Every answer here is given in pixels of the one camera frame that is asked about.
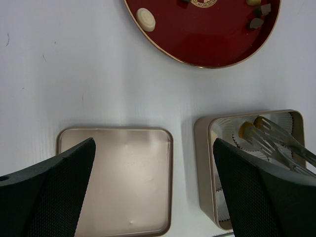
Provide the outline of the metal serving tongs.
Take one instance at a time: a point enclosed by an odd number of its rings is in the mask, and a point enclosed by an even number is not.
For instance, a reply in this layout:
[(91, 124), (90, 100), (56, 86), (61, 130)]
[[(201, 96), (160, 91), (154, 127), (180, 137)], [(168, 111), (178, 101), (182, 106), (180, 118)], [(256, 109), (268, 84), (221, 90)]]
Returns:
[(294, 152), (302, 159), (310, 163), (312, 166), (316, 165), (316, 156), (303, 145), (301, 145), (290, 133), (288, 133), (281, 126), (277, 125), (273, 121), (262, 117), (262, 130), (265, 133), (263, 138), (258, 135), (248, 137), (245, 139), (250, 145), (257, 148), (266, 157), (274, 159), (279, 163), (287, 166), (291, 171), (315, 177), (316, 174), (308, 170), (299, 162), (294, 160), (291, 156), (285, 154), (279, 149), (279, 146), (283, 146), (290, 151)]

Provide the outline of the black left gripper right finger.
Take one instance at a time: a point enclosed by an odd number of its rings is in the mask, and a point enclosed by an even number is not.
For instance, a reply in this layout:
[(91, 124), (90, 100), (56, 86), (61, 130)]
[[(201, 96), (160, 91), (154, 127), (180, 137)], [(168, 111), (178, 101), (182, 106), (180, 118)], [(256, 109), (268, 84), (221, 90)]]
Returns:
[(217, 138), (213, 155), (236, 237), (314, 237), (316, 179)]

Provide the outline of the caramel swirl chocolate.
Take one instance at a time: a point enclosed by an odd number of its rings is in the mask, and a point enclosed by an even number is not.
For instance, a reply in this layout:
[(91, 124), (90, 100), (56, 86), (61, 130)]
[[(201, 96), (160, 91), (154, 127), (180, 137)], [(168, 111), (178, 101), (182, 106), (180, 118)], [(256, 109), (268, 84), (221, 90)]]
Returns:
[(265, 136), (264, 131), (262, 130), (262, 117), (257, 116), (253, 122), (245, 121), (238, 130), (238, 136), (242, 139), (246, 139), (248, 137), (253, 137), (258, 135), (260, 138)]

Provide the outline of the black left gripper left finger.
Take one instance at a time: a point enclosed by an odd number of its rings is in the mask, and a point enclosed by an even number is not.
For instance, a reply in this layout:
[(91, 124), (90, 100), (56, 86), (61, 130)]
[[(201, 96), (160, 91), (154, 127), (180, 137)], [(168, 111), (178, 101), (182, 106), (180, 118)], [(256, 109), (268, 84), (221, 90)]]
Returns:
[(0, 178), (2, 237), (73, 237), (95, 158), (88, 138)]

